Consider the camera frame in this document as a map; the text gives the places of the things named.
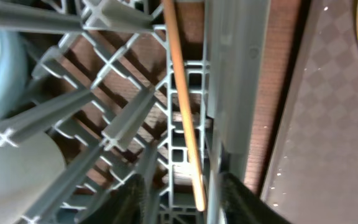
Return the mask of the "wooden chopstick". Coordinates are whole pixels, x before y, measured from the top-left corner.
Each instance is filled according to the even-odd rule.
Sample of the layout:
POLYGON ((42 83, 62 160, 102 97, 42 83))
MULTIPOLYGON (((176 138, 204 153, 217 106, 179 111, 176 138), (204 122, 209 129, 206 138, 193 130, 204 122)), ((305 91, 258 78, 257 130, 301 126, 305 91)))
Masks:
POLYGON ((173 63, 175 85, 177 88, 178 102, 182 117, 185 142, 188 148, 188 157, 191 164, 191 181, 196 209, 205 211, 206 196, 203 187, 201 163, 198 153, 198 145, 191 113, 190 97, 186 82, 186 73, 181 50, 180 34, 175 11, 175 4, 172 0, 163 0, 163 15, 167 26, 170 55, 173 63))

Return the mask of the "white cup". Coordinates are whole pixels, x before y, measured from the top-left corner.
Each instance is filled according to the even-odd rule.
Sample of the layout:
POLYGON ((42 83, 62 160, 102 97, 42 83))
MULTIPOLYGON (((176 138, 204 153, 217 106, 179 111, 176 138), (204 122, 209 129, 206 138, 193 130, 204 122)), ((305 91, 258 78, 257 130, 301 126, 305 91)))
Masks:
POLYGON ((15 223, 64 169, 60 148, 45 133, 0 147, 0 223, 15 223))

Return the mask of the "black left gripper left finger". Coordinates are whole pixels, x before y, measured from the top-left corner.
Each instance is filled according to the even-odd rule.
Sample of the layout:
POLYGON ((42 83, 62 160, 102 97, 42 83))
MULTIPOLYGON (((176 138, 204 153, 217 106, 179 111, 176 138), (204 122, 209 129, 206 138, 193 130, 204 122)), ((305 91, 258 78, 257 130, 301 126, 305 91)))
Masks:
POLYGON ((80 224, 141 224, 145 198, 145 180, 140 174, 134 174, 80 224))

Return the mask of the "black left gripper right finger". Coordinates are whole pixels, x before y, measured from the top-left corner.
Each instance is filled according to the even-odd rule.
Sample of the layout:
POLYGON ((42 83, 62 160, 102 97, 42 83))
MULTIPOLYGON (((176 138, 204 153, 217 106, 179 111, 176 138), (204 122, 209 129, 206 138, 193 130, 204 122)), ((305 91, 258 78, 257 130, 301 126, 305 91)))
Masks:
POLYGON ((290 224, 251 192, 234 174, 219 174, 220 206, 228 224, 290 224))

